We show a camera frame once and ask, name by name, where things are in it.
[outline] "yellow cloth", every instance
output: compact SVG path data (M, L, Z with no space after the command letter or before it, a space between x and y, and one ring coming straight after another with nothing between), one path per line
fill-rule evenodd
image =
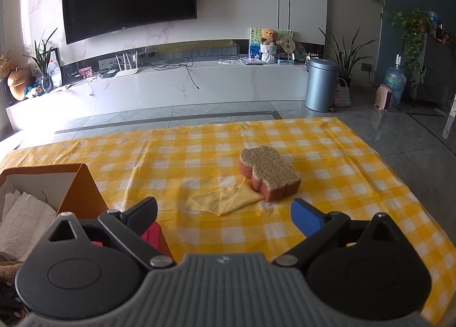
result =
M255 192L249 179L244 178L231 186L189 197L185 207L189 210L210 212L218 217L264 199Z
M202 125L71 140L10 152L0 169L84 162L110 208L156 197L157 221L176 261L185 253L259 251L267 259L304 239L291 222L292 197L260 201L217 217L185 208L194 196L242 180L243 148L277 149L302 178L297 197L323 212L369 220L387 212L415 247L432 277L423 315L434 324L456 283L456 249L381 156L337 118Z

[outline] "sponge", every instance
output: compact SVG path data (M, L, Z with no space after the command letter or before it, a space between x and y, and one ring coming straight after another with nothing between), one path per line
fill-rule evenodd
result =
M298 192L301 178L290 164L280 159L272 147L244 148L239 157L239 170L252 180L252 188L261 192L266 201L278 201Z

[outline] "blue plastic bottle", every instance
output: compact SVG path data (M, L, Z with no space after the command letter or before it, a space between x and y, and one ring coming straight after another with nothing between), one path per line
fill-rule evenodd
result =
M396 105L399 104L402 93L405 89L405 84L407 83L407 78L405 77L404 72L400 66L400 60L400 55L397 55L396 66L391 67L387 70L385 80L383 81L383 84L391 88Z

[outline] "brown teddy bear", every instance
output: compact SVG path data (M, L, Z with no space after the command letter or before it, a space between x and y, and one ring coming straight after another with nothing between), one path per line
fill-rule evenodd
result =
M258 37L258 40L264 46L281 46L283 45L283 40L275 40L277 38L277 32L273 29L263 29L261 35Z

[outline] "glass vase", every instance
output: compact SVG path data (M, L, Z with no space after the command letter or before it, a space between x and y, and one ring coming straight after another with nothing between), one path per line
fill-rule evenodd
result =
M41 78L41 86L43 88L44 93L49 93L51 90L54 89L54 83L52 82L52 78L50 75L43 75L43 77Z

